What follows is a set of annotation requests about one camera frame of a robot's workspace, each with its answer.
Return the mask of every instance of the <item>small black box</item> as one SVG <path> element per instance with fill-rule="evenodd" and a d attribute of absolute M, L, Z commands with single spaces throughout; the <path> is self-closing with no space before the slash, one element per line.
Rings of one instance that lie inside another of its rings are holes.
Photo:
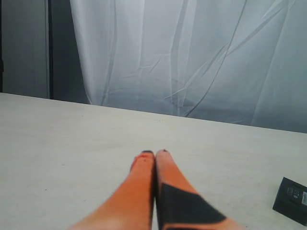
<path fill-rule="evenodd" d="M 273 209 L 307 226 L 307 188 L 284 177 Z"/>

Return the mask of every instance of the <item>sheer curtain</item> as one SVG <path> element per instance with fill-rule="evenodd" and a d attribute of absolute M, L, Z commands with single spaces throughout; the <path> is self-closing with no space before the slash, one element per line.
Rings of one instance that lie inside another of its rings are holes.
<path fill-rule="evenodd" d="M 307 132 L 306 0 L 71 0 L 90 103 Z"/>

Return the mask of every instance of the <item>gray wall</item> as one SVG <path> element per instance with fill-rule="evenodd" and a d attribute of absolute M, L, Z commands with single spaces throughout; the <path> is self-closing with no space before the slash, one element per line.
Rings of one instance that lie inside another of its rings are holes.
<path fill-rule="evenodd" d="M 3 92 L 48 98 L 47 4 L 2 0 Z"/>
<path fill-rule="evenodd" d="M 83 85 L 69 0 L 51 0 L 53 98 L 88 103 Z"/>

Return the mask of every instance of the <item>white curtain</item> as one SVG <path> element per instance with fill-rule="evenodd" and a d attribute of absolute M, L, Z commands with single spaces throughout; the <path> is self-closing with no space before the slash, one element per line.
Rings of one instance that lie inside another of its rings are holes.
<path fill-rule="evenodd" d="M 71 0 L 90 103 L 307 132 L 307 0 Z"/>

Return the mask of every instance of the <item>table surface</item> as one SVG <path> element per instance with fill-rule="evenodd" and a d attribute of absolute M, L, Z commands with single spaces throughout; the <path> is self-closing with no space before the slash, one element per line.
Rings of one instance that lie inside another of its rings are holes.
<path fill-rule="evenodd" d="M 272 206 L 283 176 L 307 184 L 307 134 L 3 93 L 1 228 L 65 229 L 112 194 L 135 155 L 163 148 L 248 229 L 306 229 Z"/>

